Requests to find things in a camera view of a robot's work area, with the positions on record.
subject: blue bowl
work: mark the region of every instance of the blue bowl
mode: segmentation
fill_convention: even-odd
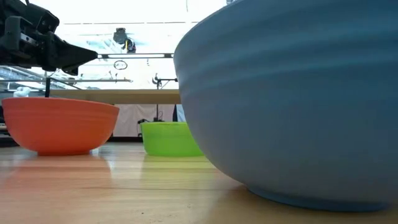
[[[398,3],[243,0],[201,21],[174,63],[206,157],[290,205],[398,201]]]

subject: black robotic arm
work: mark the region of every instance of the black robotic arm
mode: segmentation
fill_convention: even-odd
[[[20,0],[0,0],[0,65],[41,67],[77,75],[98,58],[92,50],[68,44],[54,34],[60,21],[50,11]]]
[[[127,48],[128,54],[136,53],[136,43],[127,36],[125,28],[116,28],[116,32],[113,33],[113,40],[122,46],[122,50]]]

